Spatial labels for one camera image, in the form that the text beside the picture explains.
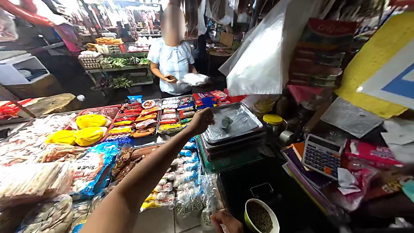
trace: cardboard box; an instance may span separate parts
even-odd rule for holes
[[[4,87],[21,100],[64,93],[62,86],[52,74],[35,79],[29,84],[6,85]]]

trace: pink cloth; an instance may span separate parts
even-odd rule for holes
[[[295,97],[296,102],[299,104],[301,101],[310,100],[313,95],[319,95],[323,88],[321,87],[308,87],[299,85],[287,85],[290,93]]]

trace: outstretched arm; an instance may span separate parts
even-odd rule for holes
[[[191,137],[203,133],[213,123],[210,108],[196,113],[187,128],[139,162],[104,198],[82,227],[81,233],[130,232],[142,203],[180,150]]]

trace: calculator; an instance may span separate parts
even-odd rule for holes
[[[338,168],[341,165],[341,151],[341,146],[309,134],[305,142],[302,163],[306,167],[337,180]]]

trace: white paper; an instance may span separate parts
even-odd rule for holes
[[[381,117],[357,107],[341,97],[335,99],[320,119],[357,138],[363,137],[383,121]]]
[[[414,109],[414,39],[364,82],[359,90]]]
[[[361,191],[357,187],[358,181],[354,175],[345,168],[338,168],[338,184],[340,185],[338,189],[343,195]]]
[[[387,133],[381,133],[395,159],[402,163],[414,162],[414,121],[393,118],[384,121]]]

